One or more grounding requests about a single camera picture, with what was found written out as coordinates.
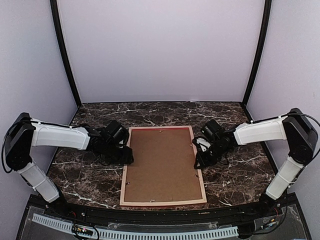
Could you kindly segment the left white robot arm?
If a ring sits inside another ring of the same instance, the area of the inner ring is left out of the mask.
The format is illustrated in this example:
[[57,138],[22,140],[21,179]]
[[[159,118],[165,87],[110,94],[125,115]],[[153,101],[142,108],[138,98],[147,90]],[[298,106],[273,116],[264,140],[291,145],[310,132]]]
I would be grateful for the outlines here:
[[17,172],[38,192],[60,218],[67,218],[70,206],[58,187],[31,157],[32,147],[72,148],[95,153],[112,164],[130,165],[133,150],[127,145],[130,133],[118,121],[106,127],[78,126],[43,122],[21,113],[7,130],[1,146],[1,164],[5,173]]

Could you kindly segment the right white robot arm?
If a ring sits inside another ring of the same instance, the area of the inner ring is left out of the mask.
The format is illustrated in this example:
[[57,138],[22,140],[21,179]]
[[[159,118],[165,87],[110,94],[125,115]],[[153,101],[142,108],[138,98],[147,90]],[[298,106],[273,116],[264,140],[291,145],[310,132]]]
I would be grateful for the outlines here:
[[233,149],[254,143],[264,143],[267,148],[281,143],[287,154],[270,184],[255,205],[255,213],[266,217],[275,208],[277,201],[298,179],[302,171],[320,153],[320,122],[299,108],[270,118],[252,120],[228,129],[216,120],[208,121],[200,130],[202,136],[195,137],[194,168],[204,169],[216,165]]

